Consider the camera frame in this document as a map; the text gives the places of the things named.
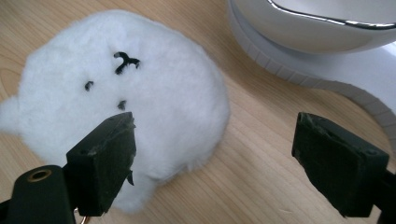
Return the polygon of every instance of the white dish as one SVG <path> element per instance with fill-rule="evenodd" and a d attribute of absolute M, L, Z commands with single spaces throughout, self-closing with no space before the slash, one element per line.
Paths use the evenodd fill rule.
<path fill-rule="evenodd" d="M 262 35 L 308 53 L 373 49 L 396 41 L 396 1 L 234 0 Z"/>
<path fill-rule="evenodd" d="M 263 37 L 234 0 L 229 0 L 229 20 L 238 43 L 260 66 L 289 82 L 345 95 L 376 119 L 396 152 L 396 43 L 357 53 L 314 55 Z"/>

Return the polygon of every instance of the plush seal toy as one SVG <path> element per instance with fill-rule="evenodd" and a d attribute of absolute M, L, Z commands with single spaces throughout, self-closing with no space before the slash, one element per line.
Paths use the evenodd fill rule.
<path fill-rule="evenodd" d="M 155 21 L 109 10 L 76 21 L 32 53 L 0 130 L 50 164 L 104 119 L 134 115 L 134 186 L 115 200 L 142 208 L 158 184 L 203 165 L 230 116 L 222 76 L 204 50 Z"/>

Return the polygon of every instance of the plush ear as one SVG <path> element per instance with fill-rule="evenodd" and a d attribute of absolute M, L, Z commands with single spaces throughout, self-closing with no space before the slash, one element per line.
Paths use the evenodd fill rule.
<path fill-rule="evenodd" d="M 11 96 L 0 104 L 0 132 L 18 134 L 19 130 L 18 96 Z"/>

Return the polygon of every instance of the clamp jaw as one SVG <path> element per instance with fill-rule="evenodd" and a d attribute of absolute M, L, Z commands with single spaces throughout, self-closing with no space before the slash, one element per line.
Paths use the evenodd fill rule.
<path fill-rule="evenodd" d="M 328 119 L 300 113 L 291 154 L 343 217 L 368 217 L 376 205 L 378 223 L 396 223 L 396 175 L 381 149 Z"/>
<path fill-rule="evenodd" d="M 132 113 L 106 119 L 67 152 L 65 167 L 21 175 L 11 199 L 0 203 L 0 224 L 74 224 L 76 208 L 85 217 L 101 216 L 125 179 L 132 180 L 135 153 Z"/>

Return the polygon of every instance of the black eye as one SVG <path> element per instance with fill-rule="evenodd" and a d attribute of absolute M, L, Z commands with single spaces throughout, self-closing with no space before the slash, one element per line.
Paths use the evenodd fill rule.
<path fill-rule="evenodd" d="M 129 65 L 129 64 L 131 64 L 131 63 L 133 63 L 133 64 L 135 65 L 136 69 L 139 67 L 140 60 L 138 60 L 138 59 L 136 59 L 136 58 L 130 58 L 130 57 L 128 56 L 128 54 L 126 54 L 125 52 L 121 52 L 121 51 L 120 51 L 120 52 L 117 52 L 117 53 L 114 54 L 114 57 L 115 57 L 115 58 L 121 57 L 121 58 L 123 59 L 123 63 L 116 69 L 116 74 L 117 74 L 117 75 L 122 74 L 123 69 L 124 69 L 127 65 Z"/>
<path fill-rule="evenodd" d="M 120 110 L 125 110 L 126 101 L 120 101 L 119 105 L 117 106 Z"/>
<path fill-rule="evenodd" d="M 93 82 L 92 81 L 87 82 L 87 84 L 85 84 L 85 90 L 89 91 L 91 86 L 93 86 Z"/>

